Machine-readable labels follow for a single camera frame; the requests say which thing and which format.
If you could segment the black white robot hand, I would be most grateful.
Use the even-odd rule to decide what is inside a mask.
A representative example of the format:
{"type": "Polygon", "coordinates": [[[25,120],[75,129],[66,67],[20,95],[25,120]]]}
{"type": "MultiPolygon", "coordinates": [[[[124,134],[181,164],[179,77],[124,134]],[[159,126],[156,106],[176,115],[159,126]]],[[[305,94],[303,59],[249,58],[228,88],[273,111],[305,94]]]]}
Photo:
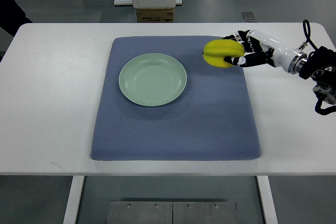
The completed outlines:
{"type": "Polygon", "coordinates": [[[282,42],[255,29],[237,31],[224,37],[240,43],[245,51],[244,56],[227,56],[224,61],[235,66],[253,67],[269,64],[281,67],[290,74],[299,73],[308,61],[308,56],[300,49],[289,49],[282,42]]]}

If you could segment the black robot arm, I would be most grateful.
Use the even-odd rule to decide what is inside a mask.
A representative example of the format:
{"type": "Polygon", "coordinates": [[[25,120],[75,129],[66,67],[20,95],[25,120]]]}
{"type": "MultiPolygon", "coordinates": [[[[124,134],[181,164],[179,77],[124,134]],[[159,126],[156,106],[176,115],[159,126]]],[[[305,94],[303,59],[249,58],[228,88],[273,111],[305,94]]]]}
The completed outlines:
{"type": "Polygon", "coordinates": [[[335,105],[335,52],[324,46],[312,52],[299,71],[299,77],[316,82],[313,92],[335,105]]]}

